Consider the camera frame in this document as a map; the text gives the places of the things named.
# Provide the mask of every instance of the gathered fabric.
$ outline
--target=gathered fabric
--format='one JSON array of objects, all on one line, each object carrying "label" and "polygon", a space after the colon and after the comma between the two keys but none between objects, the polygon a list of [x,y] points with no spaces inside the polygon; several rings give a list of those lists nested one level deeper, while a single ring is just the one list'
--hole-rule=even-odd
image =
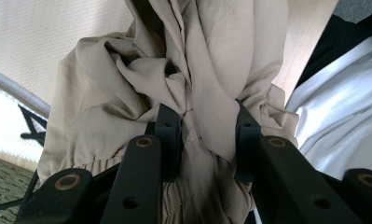
[{"label": "gathered fabric", "polygon": [[235,125],[243,102],[264,135],[296,145],[297,115],[271,84],[282,65],[282,0],[128,0],[126,33],[88,37],[60,62],[38,164],[93,175],[121,162],[164,104],[182,121],[180,174],[163,185],[163,223],[243,223],[251,185],[237,183]]}]

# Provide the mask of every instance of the white cloth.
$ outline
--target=white cloth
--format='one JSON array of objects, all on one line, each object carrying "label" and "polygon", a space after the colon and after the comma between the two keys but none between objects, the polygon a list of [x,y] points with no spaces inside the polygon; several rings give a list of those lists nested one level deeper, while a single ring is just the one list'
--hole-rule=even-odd
[{"label": "white cloth", "polygon": [[299,149],[317,170],[338,179],[372,170],[372,37],[299,86],[287,109],[299,115]]}]

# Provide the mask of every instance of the beige fabric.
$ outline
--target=beige fabric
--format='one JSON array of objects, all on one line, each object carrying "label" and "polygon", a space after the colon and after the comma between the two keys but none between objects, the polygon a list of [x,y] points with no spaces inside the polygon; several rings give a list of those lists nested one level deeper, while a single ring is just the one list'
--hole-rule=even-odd
[{"label": "beige fabric", "polygon": [[164,223],[243,223],[250,186],[233,179],[239,98],[263,134],[293,137],[297,116],[270,84],[282,63],[281,0],[128,1],[130,30],[81,39],[61,61],[38,165],[94,175],[121,161],[159,103],[183,118],[179,177],[163,189]]}]

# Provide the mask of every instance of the green woven fabric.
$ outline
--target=green woven fabric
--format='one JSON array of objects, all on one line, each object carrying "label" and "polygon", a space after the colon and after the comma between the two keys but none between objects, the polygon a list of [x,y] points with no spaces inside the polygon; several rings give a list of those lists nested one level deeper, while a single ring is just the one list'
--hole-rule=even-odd
[{"label": "green woven fabric", "polygon": [[[23,197],[33,173],[5,161],[0,161],[0,203]],[[0,224],[13,223],[19,207],[0,211]]]}]

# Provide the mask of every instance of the black cable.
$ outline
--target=black cable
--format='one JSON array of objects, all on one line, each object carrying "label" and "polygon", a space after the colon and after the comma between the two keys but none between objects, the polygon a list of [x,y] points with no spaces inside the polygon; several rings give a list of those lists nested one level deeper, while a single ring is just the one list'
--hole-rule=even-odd
[{"label": "black cable", "polygon": [[25,192],[25,195],[23,196],[23,200],[20,206],[20,210],[17,214],[16,220],[22,216],[23,214],[23,209],[25,208],[26,204],[28,203],[29,199],[31,198],[33,192],[34,192],[34,187],[36,186],[38,180],[38,175],[37,175],[37,170],[34,171],[34,175],[32,176],[31,182],[29,182],[28,189]]},{"label": "black cable", "polygon": [[23,201],[23,198],[17,199],[17,200],[8,202],[8,203],[1,203],[0,204],[0,210],[4,210],[4,209],[8,209],[9,207],[14,207],[14,206],[20,205],[22,203],[22,201]]}]

